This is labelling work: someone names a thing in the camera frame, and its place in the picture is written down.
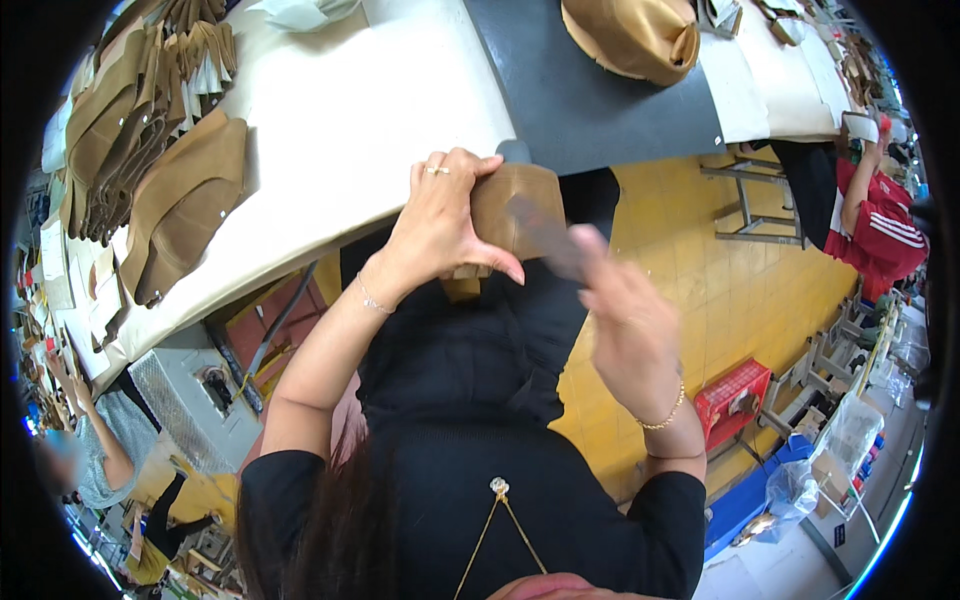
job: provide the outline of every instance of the bracelet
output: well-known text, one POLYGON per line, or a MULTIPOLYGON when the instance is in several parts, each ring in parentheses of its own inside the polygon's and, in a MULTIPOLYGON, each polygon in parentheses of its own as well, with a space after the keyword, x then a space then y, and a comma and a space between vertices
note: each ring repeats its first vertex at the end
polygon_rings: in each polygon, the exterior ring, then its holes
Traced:
POLYGON ((686 388, 684 387, 684 381, 680 380, 680 393, 677 394, 677 403, 673 405, 673 410, 670 411, 670 415, 663 420, 662 422, 657 423, 656 425, 648 425, 640 419, 637 419, 636 422, 640 423, 640 426, 644 429, 658 430, 666 427, 673 422, 673 418, 677 416, 677 409, 680 408, 680 405, 684 402, 686 395, 686 388))
POLYGON ((376 303, 376 300, 374 300, 374 299, 373 299, 373 296, 370 295, 370 292, 367 291, 367 286, 365 286, 365 285, 363 284, 363 279, 360 278, 360 273, 359 273, 359 272, 357 273, 357 283, 360 284, 360 289, 363 290, 363 295, 364 295, 363 305, 364 305, 364 306, 369 306, 370 308, 375 308, 375 309, 379 310, 380 312, 382 312, 382 313, 385 314, 385 315, 392 315, 392 314, 394 314, 394 311, 396 311, 395 308, 393 308, 393 309, 387 309, 387 308, 384 308, 382 305, 376 303))

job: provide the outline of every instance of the silver bracelet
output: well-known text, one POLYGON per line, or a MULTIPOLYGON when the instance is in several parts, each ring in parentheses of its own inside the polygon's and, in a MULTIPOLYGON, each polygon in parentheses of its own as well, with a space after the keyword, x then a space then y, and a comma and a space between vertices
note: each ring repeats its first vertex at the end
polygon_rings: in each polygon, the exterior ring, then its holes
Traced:
POLYGON ((363 284, 363 279, 360 278, 360 273, 357 272, 357 283, 360 284, 360 289, 363 290, 363 305, 369 306, 370 308, 375 308, 382 312, 385 315, 392 315, 396 309, 387 309, 376 303, 376 300, 373 299, 373 296, 370 295, 370 292, 367 291, 367 286, 363 284))

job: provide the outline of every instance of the red jacket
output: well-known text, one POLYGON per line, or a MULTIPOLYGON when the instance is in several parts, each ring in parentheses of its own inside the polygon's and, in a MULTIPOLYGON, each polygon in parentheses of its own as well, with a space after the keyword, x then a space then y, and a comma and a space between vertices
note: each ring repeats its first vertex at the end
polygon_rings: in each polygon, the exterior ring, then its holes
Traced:
POLYGON ((848 160, 837 160, 837 198, 824 252, 865 276, 891 283, 903 279, 929 254, 926 237, 910 218, 913 199, 898 183, 877 172, 851 234, 840 225, 840 211, 855 171, 848 160))

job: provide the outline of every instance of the black shirt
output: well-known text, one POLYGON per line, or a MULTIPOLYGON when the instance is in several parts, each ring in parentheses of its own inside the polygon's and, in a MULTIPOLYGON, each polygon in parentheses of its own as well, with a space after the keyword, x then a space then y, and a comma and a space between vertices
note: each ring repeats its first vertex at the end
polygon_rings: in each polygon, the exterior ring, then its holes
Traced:
MULTIPOLYGON (((688 598, 700 580, 706 490, 686 473, 652 478, 624 516, 576 447, 520 421, 419 420, 377 432, 371 443, 374 453, 389 444, 393 456, 402 598, 453 597, 490 513, 490 482, 497 476, 510 484, 510 506, 548 572, 664 598, 688 598)), ((269 511, 288 557, 323 471, 315 454, 287 450, 262 456, 243 472, 243 494, 255 499, 247 506, 269 511)), ((509 513, 498 506, 461 597, 486 598, 538 573, 509 513)))

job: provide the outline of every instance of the gold bracelet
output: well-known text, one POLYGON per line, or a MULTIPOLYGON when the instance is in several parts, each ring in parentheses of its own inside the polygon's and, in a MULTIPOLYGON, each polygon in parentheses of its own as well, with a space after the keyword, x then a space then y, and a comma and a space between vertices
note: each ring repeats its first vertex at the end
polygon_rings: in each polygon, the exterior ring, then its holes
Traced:
POLYGON ((644 429, 653 429, 658 430, 666 427, 673 422, 673 418, 677 416, 677 409, 680 408, 680 405, 683 404, 684 398, 686 395, 686 388, 684 387, 684 381, 680 380, 680 393, 677 394, 677 403, 673 405, 673 410, 670 411, 670 415, 662 422, 657 423, 656 425, 648 425, 640 419, 637 419, 636 422, 640 423, 640 426, 644 429))

